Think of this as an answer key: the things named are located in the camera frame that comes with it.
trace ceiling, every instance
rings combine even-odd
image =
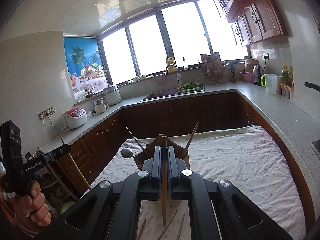
[[[24,0],[0,33],[0,41],[59,30],[70,35],[100,35],[111,26],[176,0]]]

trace spoon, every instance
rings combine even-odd
[[[126,159],[133,158],[135,161],[139,162],[140,164],[143,164],[143,163],[141,163],[140,161],[138,161],[137,159],[134,158],[133,151],[130,148],[127,148],[127,147],[123,148],[121,150],[121,156],[126,158]]]

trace speckled countertop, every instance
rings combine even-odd
[[[88,118],[87,122],[81,127],[73,130],[66,130],[60,136],[63,137],[65,143],[72,144],[122,108],[168,101],[176,98],[196,97],[235,91],[261,114],[292,153],[292,156],[295,158],[308,184],[317,218],[320,215],[320,159],[310,145],[312,141],[320,138],[320,125],[305,112],[291,104],[289,99],[278,94],[267,94],[264,87],[255,86],[253,83],[228,82],[222,85],[206,84],[205,91],[202,92],[174,95],[143,102],[140,100],[145,98],[148,94],[127,98],[122,100],[119,104],[110,106],[103,114]],[[59,147],[61,145],[60,136],[43,146],[42,151],[48,152]]]

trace stainless steel kettle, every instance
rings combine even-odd
[[[253,83],[257,86],[261,86],[261,77],[264,75],[262,67],[260,65],[255,65],[253,67]]]

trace green handle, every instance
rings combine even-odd
[[[261,85],[263,86],[263,87],[267,87],[268,86],[268,81],[267,81],[268,79],[267,79],[267,76],[266,75],[263,75],[262,77],[261,77],[261,79],[260,79],[260,82],[261,82]]]

